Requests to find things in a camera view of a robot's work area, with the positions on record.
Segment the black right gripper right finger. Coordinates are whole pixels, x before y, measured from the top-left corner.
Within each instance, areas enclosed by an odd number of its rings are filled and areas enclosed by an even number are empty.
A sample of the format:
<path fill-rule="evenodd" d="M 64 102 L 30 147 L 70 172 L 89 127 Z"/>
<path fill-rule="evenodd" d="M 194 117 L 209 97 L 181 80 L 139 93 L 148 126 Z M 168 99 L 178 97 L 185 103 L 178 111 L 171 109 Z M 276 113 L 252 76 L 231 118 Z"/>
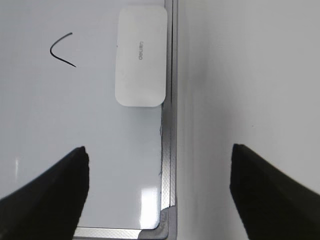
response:
<path fill-rule="evenodd" d="M 318 240 L 320 195 L 234 144 L 230 193 L 250 240 Z"/>

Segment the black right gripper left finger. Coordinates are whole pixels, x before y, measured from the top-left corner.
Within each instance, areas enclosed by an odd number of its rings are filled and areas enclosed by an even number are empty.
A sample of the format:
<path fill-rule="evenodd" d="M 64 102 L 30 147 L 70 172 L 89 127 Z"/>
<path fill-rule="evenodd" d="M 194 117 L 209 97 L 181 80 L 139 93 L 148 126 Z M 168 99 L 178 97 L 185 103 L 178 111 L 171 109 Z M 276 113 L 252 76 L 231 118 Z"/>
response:
<path fill-rule="evenodd" d="M 73 239 L 89 187 L 89 156 L 81 146 L 0 200 L 0 238 Z"/>

